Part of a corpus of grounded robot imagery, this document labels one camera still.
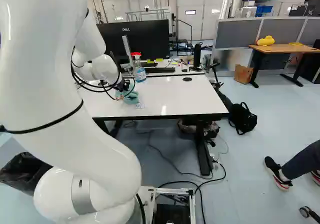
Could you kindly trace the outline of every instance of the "black sneaker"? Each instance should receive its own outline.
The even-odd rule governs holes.
[[[277,164],[270,156],[266,156],[264,158],[264,166],[267,169],[267,171],[272,175],[276,186],[282,190],[282,191],[288,191],[289,187],[292,187],[292,182],[289,181],[283,181],[281,180],[279,176],[279,170],[281,169],[281,166]]]
[[[318,186],[320,186],[320,171],[318,171],[318,170],[311,171],[311,176],[312,176],[312,180],[313,180]]]

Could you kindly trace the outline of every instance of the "desk leg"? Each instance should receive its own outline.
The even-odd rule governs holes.
[[[251,80],[250,80],[249,83],[252,86],[254,86],[255,88],[259,88],[259,85],[255,82],[255,80],[256,80],[258,71],[259,71],[259,69],[261,67],[262,59],[264,58],[265,55],[260,51],[257,51],[257,50],[253,50],[253,51],[254,51],[254,53],[253,53],[253,57],[252,57],[251,62],[253,62],[254,67],[253,67]]]
[[[199,121],[196,125],[195,146],[198,154],[200,172],[202,176],[209,176],[213,169],[213,164],[209,154],[208,146],[204,137],[204,122]]]
[[[280,74],[280,76],[284,77],[285,79],[287,79],[288,81],[296,84],[299,87],[303,87],[304,85],[298,81],[298,77],[300,76],[301,70],[302,70],[302,66],[303,66],[303,62],[305,61],[305,56],[302,57],[301,61],[299,62],[298,66],[296,67],[296,70],[294,72],[293,77],[288,76],[286,74]]]
[[[115,122],[115,125],[113,127],[113,129],[111,131],[108,130],[105,121],[101,120],[101,119],[93,119],[94,122],[98,125],[98,127],[100,127],[102,129],[102,131],[104,131],[105,133],[107,133],[109,136],[116,138],[118,135],[118,132],[122,126],[123,121],[122,120],[117,120]]]

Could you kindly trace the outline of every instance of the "keyboard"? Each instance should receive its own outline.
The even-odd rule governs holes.
[[[145,73],[174,73],[176,69],[174,67],[146,67]]]
[[[143,68],[155,68],[158,66],[158,63],[141,63],[141,66]]]

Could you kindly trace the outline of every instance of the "yellow item on table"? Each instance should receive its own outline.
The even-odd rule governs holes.
[[[261,38],[261,39],[259,39],[257,42],[256,42],[256,44],[258,45],[258,46],[270,46],[270,45],[272,45],[272,44],[274,44],[276,41],[275,41],[275,39],[273,39],[273,37],[272,36],[270,36],[270,35],[267,35],[265,38]]]
[[[292,46],[303,46],[303,44],[300,43],[300,42],[290,42],[289,45],[292,45]]]

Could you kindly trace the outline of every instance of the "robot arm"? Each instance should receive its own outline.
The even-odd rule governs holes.
[[[98,30],[80,35],[86,13],[87,0],[0,0],[0,120],[26,150],[54,166],[34,193],[43,216],[90,224],[105,214],[104,223],[123,224],[141,167],[96,125],[71,79],[74,46],[85,54],[83,63],[105,51]]]
[[[94,16],[88,11],[75,41],[72,54],[74,71],[86,81],[108,80],[110,84],[120,84],[123,78],[114,60],[105,55],[106,44]]]

